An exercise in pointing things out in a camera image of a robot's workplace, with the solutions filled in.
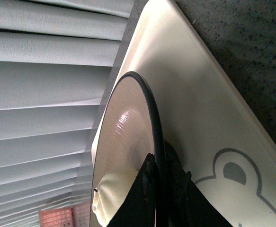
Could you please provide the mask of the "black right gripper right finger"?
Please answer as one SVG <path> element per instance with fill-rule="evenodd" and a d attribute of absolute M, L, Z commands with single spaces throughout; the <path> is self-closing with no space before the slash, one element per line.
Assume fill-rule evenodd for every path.
<path fill-rule="evenodd" d="M 173 227 L 230 227 L 185 172 L 178 157 L 167 155 L 169 218 Z"/>

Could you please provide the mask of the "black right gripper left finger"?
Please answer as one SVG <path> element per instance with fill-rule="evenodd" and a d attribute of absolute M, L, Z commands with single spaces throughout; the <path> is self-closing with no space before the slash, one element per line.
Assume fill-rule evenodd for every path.
<path fill-rule="evenodd" d="M 155 157 L 147 154 L 125 201 L 109 227 L 160 227 L 161 189 Z"/>

